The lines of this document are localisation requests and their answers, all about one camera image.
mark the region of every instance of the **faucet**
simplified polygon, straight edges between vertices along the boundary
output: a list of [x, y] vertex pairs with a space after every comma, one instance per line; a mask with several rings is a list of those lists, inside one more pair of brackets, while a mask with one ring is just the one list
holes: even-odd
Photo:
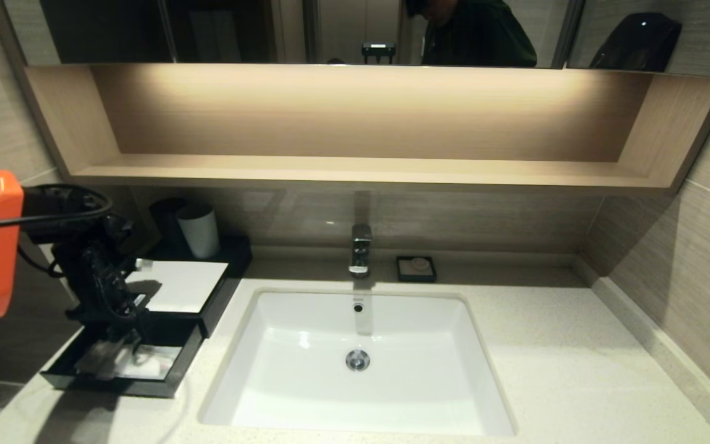
[[366, 224], [353, 225], [353, 259], [349, 273], [355, 279], [369, 277], [369, 244], [372, 243], [372, 228]]

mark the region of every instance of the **mirror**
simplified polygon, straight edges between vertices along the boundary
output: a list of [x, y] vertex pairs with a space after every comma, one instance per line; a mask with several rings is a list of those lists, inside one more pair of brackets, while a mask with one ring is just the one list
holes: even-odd
[[5, 0], [28, 65], [561, 68], [582, 0]]
[[710, 76], [710, 1], [588, 1], [569, 67]]

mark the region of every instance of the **white cup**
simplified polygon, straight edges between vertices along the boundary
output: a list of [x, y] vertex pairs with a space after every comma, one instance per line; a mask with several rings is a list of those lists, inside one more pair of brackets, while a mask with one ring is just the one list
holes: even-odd
[[215, 225], [215, 211], [211, 206], [190, 204], [177, 211], [177, 222], [194, 258], [207, 259], [218, 254], [221, 244], [218, 226]]

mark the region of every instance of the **sink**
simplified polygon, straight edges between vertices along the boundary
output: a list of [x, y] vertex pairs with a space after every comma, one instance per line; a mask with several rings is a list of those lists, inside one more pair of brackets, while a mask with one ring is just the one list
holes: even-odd
[[515, 434], [459, 298], [263, 292], [237, 337], [204, 424]]

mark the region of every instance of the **soap dish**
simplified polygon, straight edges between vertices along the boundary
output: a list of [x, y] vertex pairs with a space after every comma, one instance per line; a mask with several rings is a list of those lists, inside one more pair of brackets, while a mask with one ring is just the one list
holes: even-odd
[[399, 282], [436, 282], [435, 264], [429, 256], [399, 256], [396, 258]]

